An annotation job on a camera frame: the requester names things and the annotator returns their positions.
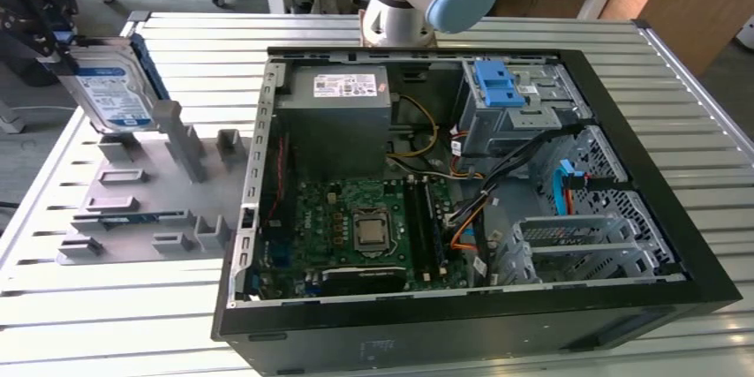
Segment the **metal slotted table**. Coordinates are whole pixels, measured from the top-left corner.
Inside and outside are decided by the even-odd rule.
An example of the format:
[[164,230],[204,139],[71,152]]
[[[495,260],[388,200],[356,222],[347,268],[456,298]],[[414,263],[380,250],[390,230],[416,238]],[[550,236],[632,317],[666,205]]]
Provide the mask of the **metal slotted table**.
[[[153,13],[137,31],[200,136],[253,131],[267,47],[358,45],[355,17]],[[580,49],[743,295],[612,351],[360,374],[754,374],[754,148],[650,30],[487,19],[440,46]],[[209,340],[221,260],[63,267],[55,256],[101,154],[79,109],[0,238],[0,374],[249,375]]]

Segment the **power supply label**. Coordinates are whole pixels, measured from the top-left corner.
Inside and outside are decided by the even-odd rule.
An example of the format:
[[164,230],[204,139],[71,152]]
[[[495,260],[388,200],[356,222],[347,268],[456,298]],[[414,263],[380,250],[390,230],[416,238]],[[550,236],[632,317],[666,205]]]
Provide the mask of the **power supply label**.
[[123,68],[79,68],[76,78],[104,121],[121,127],[149,125],[152,118],[139,94],[128,86]]
[[315,76],[315,97],[376,96],[375,74],[319,74]]

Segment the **chip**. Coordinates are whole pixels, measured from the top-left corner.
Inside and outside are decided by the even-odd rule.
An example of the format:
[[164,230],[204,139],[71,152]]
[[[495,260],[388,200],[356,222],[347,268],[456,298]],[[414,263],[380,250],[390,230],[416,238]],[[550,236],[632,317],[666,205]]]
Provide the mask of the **chip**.
[[390,248],[388,211],[382,207],[354,210],[354,249],[374,257]]

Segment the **blue plastic clip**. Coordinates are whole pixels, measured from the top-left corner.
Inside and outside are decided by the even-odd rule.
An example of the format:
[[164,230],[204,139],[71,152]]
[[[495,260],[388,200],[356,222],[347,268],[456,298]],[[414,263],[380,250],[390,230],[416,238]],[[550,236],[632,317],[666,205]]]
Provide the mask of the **blue plastic clip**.
[[59,43],[71,44],[71,41],[73,41],[75,34],[72,31],[53,31],[52,34]]
[[563,177],[583,177],[583,171],[574,170],[574,166],[567,159],[560,159],[560,166],[555,168],[552,173],[552,199],[555,200],[555,210],[558,215],[568,214],[568,207],[566,206],[566,198],[563,197]]
[[499,61],[476,61],[474,63],[476,80],[484,92],[484,104],[490,107],[519,107],[527,104],[518,94],[515,77]]

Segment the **ram slot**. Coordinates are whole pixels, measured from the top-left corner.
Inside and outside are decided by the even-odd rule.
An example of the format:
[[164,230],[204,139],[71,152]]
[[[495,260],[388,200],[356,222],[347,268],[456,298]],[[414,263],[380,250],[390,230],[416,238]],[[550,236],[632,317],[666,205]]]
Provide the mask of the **ram slot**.
[[403,201],[406,202],[406,219],[408,241],[411,244],[411,262],[419,281],[428,282],[438,278],[438,255],[435,253],[435,216],[427,184],[407,181],[403,184]]

